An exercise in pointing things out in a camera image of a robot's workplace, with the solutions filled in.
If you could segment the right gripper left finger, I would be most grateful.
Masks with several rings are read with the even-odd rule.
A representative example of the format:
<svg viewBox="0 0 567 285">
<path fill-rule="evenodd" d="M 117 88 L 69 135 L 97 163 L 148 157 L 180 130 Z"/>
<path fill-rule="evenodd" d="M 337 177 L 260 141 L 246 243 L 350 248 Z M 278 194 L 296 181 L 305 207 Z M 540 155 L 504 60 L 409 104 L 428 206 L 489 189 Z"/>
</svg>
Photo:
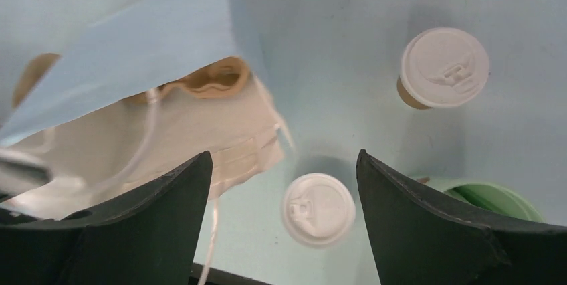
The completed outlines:
<svg viewBox="0 0 567 285">
<path fill-rule="evenodd" d="M 63 220 L 1 212 L 2 284 L 188 284 L 212 174 L 203 152 Z"/>
</svg>

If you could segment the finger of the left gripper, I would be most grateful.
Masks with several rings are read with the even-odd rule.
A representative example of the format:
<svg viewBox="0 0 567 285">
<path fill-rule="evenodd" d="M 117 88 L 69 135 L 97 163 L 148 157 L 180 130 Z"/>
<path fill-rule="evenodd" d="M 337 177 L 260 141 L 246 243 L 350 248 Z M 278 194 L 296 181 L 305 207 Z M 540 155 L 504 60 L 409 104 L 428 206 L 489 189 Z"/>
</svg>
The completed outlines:
<svg viewBox="0 0 567 285">
<path fill-rule="evenodd" d="M 51 170 L 40 158 L 1 148 L 1 199 L 9 199 L 51 182 Z"/>
</svg>

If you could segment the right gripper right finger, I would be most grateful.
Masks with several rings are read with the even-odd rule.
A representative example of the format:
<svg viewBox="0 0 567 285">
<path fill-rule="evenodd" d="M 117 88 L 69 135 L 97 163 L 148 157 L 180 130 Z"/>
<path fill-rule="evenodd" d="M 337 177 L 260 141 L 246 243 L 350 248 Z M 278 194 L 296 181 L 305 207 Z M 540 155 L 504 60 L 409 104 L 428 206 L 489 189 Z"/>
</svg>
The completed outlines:
<svg viewBox="0 0 567 285">
<path fill-rule="evenodd" d="M 468 205 L 365 150 L 356 179 L 382 284 L 565 284 L 566 228 Z"/>
</svg>

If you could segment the stack of white lids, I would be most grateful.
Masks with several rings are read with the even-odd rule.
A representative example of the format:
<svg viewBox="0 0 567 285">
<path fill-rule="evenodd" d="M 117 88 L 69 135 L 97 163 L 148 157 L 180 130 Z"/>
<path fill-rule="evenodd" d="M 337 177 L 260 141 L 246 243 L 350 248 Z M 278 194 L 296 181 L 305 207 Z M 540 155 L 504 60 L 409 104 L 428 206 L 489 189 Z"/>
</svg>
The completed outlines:
<svg viewBox="0 0 567 285">
<path fill-rule="evenodd" d="M 337 178 L 309 173 L 294 179 L 281 201 L 288 234 L 312 248 L 327 248 L 345 238 L 356 219 L 351 192 Z"/>
</svg>

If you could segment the white coffee cup lid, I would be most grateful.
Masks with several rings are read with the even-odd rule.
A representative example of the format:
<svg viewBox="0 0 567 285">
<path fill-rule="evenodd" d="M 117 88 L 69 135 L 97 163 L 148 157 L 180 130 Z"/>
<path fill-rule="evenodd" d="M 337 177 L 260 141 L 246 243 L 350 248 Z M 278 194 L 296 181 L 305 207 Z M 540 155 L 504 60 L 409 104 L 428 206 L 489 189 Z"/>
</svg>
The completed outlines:
<svg viewBox="0 0 567 285">
<path fill-rule="evenodd" d="M 483 90 L 489 71 L 489 56 L 474 36 L 460 29 L 436 27 L 407 44 L 399 77 L 420 103 L 456 108 Z"/>
</svg>

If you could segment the light blue paper bag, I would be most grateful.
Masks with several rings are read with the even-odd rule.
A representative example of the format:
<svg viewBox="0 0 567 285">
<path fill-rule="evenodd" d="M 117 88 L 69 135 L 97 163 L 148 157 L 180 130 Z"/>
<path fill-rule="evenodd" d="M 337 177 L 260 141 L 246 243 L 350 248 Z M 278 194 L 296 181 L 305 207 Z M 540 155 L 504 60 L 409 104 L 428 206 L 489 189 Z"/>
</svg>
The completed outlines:
<svg viewBox="0 0 567 285">
<path fill-rule="evenodd" d="M 234 96 L 157 88 L 237 56 L 251 75 Z M 257 32 L 242 0 L 142 0 L 87 28 L 1 128 L 1 148 L 45 161 L 51 182 L 3 199 L 9 217 L 60 221 L 209 152 L 207 202 L 282 158 L 286 126 L 263 85 Z"/>
</svg>

